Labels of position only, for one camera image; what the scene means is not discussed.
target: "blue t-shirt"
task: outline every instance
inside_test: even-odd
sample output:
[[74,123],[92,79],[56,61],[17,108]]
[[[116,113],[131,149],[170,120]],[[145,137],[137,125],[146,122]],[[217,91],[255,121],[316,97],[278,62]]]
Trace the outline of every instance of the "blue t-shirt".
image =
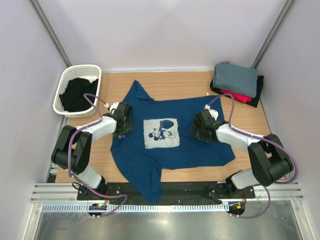
[[[151,204],[162,196],[162,169],[224,166],[235,159],[229,144],[189,136],[196,113],[213,97],[156,101],[133,82],[123,102],[133,107],[134,130],[115,136],[110,150],[122,175]],[[220,100],[211,108],[224,119]]]

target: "white wall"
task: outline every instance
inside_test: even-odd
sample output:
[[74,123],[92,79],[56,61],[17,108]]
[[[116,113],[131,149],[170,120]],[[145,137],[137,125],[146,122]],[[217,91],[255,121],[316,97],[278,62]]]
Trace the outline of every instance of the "white wall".
[[271,130],[298,160],[303,195],[319,229],[320,1],[298,0],[260,66]]
[[63,61],[27,0],[0,7],[0,239],[21,239],[61,117],[52,103]]
[[251,67],[285,0],[39,0],[72,64]]

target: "black garment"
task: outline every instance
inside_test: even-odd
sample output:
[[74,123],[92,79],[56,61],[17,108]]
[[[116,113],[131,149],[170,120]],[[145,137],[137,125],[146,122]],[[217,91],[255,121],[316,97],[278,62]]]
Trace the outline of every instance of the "black garment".
[[[65,111],[82,112],[91,108],[91,104],[85,99],[84,94],[97,94],[98,79],[92,83],[89,80],[77,77],[68,82],[60,100]],[[93,96],[88,96],[91,102],[95,102]]]
[[[252,97],[251,101],[248,101],[245,104],[248,104],[248,105],[256,108],[258,106],[258,103],[260,100],[260,95],[261,95],[263,86],[264,86],[264,76],[258,76],[258,79],[256,81],[256,96]],[[213,79],[210,82],[210,88],[213,92],[215,92],[217,94],[220,94],[220,95],[224,94],[222,91],[220,91],[220,88],[213,87]]]

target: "folded gray shirt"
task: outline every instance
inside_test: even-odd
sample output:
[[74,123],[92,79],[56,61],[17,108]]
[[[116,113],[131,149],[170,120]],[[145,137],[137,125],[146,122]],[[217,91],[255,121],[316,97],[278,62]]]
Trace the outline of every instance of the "folded gray shirt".
[[229,63],[215,65],[213,87],[255,98],[258,70]]

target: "gray floor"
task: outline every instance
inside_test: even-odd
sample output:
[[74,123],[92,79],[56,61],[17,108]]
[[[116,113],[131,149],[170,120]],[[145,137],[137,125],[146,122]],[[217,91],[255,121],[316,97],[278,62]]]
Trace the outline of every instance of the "gray floor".
[[[247,202],[244,215],[267,203]],[[119,213],[87,219],[83,213],[43,213],[36,240],[302,240],[290,201],[274,201],[263,216],[236,219],[226,212]]]

